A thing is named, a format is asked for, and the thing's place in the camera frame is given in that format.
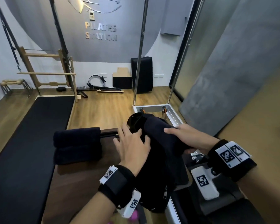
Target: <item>black wristband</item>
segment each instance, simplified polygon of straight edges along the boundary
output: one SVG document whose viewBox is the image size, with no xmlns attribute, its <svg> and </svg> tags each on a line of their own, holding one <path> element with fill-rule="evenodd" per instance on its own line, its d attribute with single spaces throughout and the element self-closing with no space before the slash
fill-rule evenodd
<svg viewBox="0 0 280 224">
<path fill-rule="evenodd" d="M 126 167 L 116 165 L 117 171 L 105 182 L 101 184 L 98 191 L 108 197 L 117 207 L 125 207 L 131 200 L 135 188 L 135 176 Z"/>
<path fill-rule="evenodd" d="M 238 165 L 235 165 L 232 168 L 230 168 L 227 165 L 227 162 L 225 162 L 223 160 L 223 158 L 220 157 L 220 155 L 216 152 L 216 150 L 218 148 L 224 146 L 227 143 L 228 143 L 228 141 L 226 141 L 226 140 L 220 140 L 209 151 L 209 153 L 208 153 L 208 157 L 209 157 L 208 166 L 212 167 L 214 172 L 216 172 L 217 174 L 223 173 L 225 176 L 230 177 L 234 182 L 237 182 L 243 176 L 245 176 L 246 173 L 248 173 L 249 170 L 251 170 L 252 168 L 256 167 L 257 164 L 251 158 L 247 158 L 244 161 L 241 161 L 240 159 L 238 159 L 235 156 L 235 154 L 231 150 L 228 149 L 228 152 L 231 154 L 231 156 L 233 156 L 234 159 L 238 159 L 239 160 L 238 161 L 239 162 Z"/>
</svg>

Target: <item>zipper pull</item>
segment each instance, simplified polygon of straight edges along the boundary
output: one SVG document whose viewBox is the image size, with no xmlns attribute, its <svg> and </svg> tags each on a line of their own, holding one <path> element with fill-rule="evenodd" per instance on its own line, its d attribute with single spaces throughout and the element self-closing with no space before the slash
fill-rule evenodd
<svg viewBox="0 0 280 224">
<path fill-rule="evenodd" d="M 164 197 L 163 197 L 164 199 L 166 199 L 167 198 L 167 186 L 165 186 L 165 191 L 164 191 Z"/>
</svg>

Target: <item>wooden frame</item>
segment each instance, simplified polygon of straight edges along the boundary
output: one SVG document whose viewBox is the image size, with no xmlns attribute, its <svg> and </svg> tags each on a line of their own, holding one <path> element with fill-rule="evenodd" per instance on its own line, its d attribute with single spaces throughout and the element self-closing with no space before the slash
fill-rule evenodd
<svg viewBox="0 0 280 224">
<path fill-rule="evenodd" d="M 23 46 L 20 47 L 20 51 L 19 51 L 22 56 L 23 56 L 23 61 L 25 62 L 26 66 L 27 66 L 27 70 L 28 72 L 19 72 L 17 73 L 18 75 L 30 75 L 32 82 L 34 83 L 35 88 L 38 91 L 38 94 L 41 95 L 40 91 L 39 91 L 39 87 L 42 85 L 49 85 L 49 86 L 58 86 L 58 85 L 67 85 L 70 86 L 70 83 L 67 79 L 67 75 L 71 75 L 72 76 L 72 80 L 73 80 L 73 88 L 72 90 L 74 91 L 75 94 L 75 101 L 78 101 L 78 97 L 77 97 L 77 88 L 76 88 L 76 80 L 75 80 L 75 73 L 74 73 L 74 65 L 73 65 L 73 59 L 72 57 L 70 57 L 70 62 L 71 62 L 71 68 L 72 68 L 72 73 L 67 73 L 66 72 L 66 68 L 64 66 L 63 63 L 63 55 L 62 55 L 62 50 L 59 49 L 58 50 L 58 54 L 47 54 L 47 53 L 26 53 L 25 49 Z M 61 65 L 63 68 L 63 73 L 48 73 L 48 72 L 35 72 L 31 62 L 29 60 L 28 57 L 51 57 L 51 58 L 60 58 L 61 61 Z M 64 75 L 66 82 L 48 82 L 48 83 L 41 83 L 39 82 L 38 78 L 36 75 Z"/>
</svg>

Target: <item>thermostat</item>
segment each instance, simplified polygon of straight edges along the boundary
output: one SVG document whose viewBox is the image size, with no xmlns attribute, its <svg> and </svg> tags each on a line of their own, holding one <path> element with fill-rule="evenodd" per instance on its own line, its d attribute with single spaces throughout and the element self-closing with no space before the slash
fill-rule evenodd
<svg viewBox="0 0 280 224">
<path fill-rule="evenodd" d="M 88 10 L 89 11 L 89 19 L 94 21 L 94 11 Z"/>
</svg>

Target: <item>person's left hand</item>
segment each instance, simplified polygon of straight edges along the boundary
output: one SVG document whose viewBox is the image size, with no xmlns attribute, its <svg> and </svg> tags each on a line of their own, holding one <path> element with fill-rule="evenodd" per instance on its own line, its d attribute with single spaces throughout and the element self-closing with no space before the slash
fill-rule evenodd
<svg viewBox="0 0 280 224">
<path fill-rule="evenodd" d="M 140 139 L 142 129 L 131 133 L 126 124 L 117 129 L 120 142 L 114 138 L 114 144 L 120 156 L 120 165 L 130 169 L 137 176 L 150 151 L 150 138 L 146 135 L 144 143 Z"/>
</svg>

